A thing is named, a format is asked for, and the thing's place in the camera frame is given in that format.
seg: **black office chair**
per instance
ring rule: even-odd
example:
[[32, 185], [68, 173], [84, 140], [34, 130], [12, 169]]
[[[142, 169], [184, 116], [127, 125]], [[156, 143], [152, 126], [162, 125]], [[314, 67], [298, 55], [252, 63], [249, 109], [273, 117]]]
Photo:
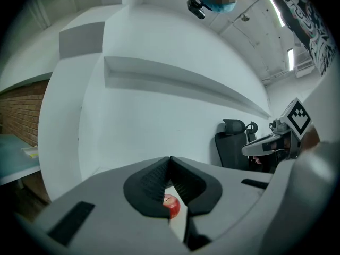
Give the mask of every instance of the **black office chair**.
[[255, 163], [252, 157], [248, 158], [242, 154], [241, 148], [248, 142], [256, 140], [258, 126], [255, 122], [249, 125], [236, 119], [223, 119], [225, 123], [224, 132], [215, 135], [215, 143], [223, 167], [246, 170], [261, 171], [262, 166]]

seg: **white wall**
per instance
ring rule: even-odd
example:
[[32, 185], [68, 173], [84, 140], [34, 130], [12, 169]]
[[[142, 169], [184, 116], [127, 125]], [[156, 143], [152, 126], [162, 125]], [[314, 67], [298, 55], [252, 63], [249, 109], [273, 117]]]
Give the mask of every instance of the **white wall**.
[[141, 5], [130, 9], [124, 44], [105, 56], [125, 56], [180, 67], [222, 83], [269, 112], [267, 93], [253, 70], [212, 30], [185, 15]]
[[294, 74], [274, 82], [267, 87], [272, 118], [278, 118], [289, 103], [296, 97], [304, 102], [321, 80], [321, 75], [314, 69], [309, 75], [296, 78]]
[[59, 61], [59, 32], [75, 17], [73, 14], [54, 23], [28, 40], [6, 63], [0, 74], [0, 91], [17, 83], [54, 71]]
[[159, 156], [220, 165], [214, 136], [223, 130], [222, 119], [255, 121], [260, 129], [267, 125], [266, 119], [215, 104], [214, 96], [180, 84], [115, 73], [108, 79], [97, 103], [101, 110], [98, 142], [92, 142], [102, 167], [113, 169]]
[[38, 146], [41, 173], [51, 200], [81, 183], [78, 128], [85, 90], [100, 54], [62, 59], [42, 101]]

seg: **apple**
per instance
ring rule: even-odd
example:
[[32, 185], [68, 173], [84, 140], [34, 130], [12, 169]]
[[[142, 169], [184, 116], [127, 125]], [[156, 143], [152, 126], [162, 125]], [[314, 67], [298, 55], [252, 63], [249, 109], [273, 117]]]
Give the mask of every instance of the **apple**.
[[181, 209], [180, 201], [171, 194], [164, 195], [163, 206], [170, 210], [170, 219], [176, 217]]

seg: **black slot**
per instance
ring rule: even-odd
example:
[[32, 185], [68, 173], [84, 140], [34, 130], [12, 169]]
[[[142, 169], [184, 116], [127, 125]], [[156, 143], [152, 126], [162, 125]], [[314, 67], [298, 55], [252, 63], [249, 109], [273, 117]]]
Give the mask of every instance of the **black slot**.
[[249, 185], [249, 186], [261, 188], [261, 189], [266, 189], [269, 185], [269, 183], [262, 182], [262, 181], [255, 181], [249, 178], [246, 178], [245, 180], [241, 181], [241, 183]]
[[94, 207], [95, 205], [91, 203], [78, 202], [48, 233], [48, 236], [67, 246]]
[[201, 235], [197, 233], [195, 224], [192, 220], [192, 217], [189, 214], [186, 216], [186, 228], [184, 234], [183, 243], [191, 250], [194, 251], [201, 247], [204, 247], [206, 244], [209, 244], [211, 240], [207, 238], [205, 235]]
[[188, 215], [196, 216], [212, 211], [222, 196], [222, 185], [213, 176], [171, 157], [170, 177], [184, 204]]
[[163, 207], [164, 191], [170, 180], [169, 160], [164, 157], [132, 174], [124, 183], [126, 200], [144, 216], [170, 219], [169, 210]]

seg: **white curved wall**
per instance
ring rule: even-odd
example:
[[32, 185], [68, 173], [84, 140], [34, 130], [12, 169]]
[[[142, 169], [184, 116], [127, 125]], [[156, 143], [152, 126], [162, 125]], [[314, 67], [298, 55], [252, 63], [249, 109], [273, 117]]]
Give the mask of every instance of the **white curved wall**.
[[13, 54], [0, 74], [0, 91], [53, 72], [60, 58], [59, 32], [80, 13], [60, 19]]
[[120, 48], [125, 56], [180, 67], [220, 82], [270, 113], [266, 90], [251, 67], [220, 36], [185, 15], [151, 5], [130, 9]]
[[100, 56], [96, 53], [60, 60], [42, 101], [39, 161], [52, 201], [82, 182], [78, 156], [80, 112]]

